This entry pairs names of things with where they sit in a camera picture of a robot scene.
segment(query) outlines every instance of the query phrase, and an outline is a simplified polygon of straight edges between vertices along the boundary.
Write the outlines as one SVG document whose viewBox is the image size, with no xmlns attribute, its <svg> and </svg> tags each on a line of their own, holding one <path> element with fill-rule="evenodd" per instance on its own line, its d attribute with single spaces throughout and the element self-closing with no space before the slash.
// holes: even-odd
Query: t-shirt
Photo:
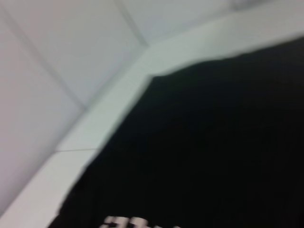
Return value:
<svg viewBox="0 0 304 228">
<path fill-rule="evenodd" d="M 198 63 L 153 78 L 50 228 L 304 227 L 303 153 L 304 39 Z"/>
</svg>

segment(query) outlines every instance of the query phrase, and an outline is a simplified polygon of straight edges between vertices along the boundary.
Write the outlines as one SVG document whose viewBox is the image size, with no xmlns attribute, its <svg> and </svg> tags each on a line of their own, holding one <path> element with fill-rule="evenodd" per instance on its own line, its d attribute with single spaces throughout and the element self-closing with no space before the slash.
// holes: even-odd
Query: black shirt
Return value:
<svg viewBox="0 0 304 228">
<path fill-rule="evenodd" d="M 304 39 L 154 77 L 50 228 L 304 227 Z"/>
</svg>

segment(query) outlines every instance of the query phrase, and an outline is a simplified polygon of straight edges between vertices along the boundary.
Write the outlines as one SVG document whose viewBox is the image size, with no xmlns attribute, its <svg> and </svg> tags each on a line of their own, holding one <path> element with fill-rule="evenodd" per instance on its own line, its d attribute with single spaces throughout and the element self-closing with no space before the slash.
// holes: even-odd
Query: white wall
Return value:
<svg viewBox="0 0 304 228">
<path fill-rule="evenodd" d="M 229 0 L 118 0 L 148 43 L 232 10 Z"/>
<path fill-rule="evenodd" d="M 0 214 L 80 108 L 0 20 Z"/>
<path fill-rule="evenodd" d="M 113 0 L 0 1 L 85 105 L 141 49 Z"/>
<path fill-rule="evenodd" d="M 112 0 L 0 0 L 0 215 L 142 49 Z"/>
</svg>

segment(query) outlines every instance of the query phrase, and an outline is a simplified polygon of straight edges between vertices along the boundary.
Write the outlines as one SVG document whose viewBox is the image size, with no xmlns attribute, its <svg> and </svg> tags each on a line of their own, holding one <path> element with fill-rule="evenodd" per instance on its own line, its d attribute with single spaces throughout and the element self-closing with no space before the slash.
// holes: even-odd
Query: wall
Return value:
<svg viewBox="0 0 304 228">
<path fill-rule="evenodd" d="M 119 0 L 148 43 L 231 12 L 229 0 Z"/>
<path fill-rule="evenodd" d="M 0 0 L 0 215 L 142 50 L 112 0 Z"/>
</svg>

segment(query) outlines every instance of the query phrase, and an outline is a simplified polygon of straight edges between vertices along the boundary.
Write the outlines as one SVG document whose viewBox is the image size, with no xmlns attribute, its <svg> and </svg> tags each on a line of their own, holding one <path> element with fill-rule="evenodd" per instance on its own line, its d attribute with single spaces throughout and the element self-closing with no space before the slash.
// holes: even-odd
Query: black fabric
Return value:
<svg viewBox="0 0 304 228">
<path fill-rule="evenodd" d="M 50 228 L 304 227 L 303 139 L 304 39 L 154 77 Z"/>
</svg>

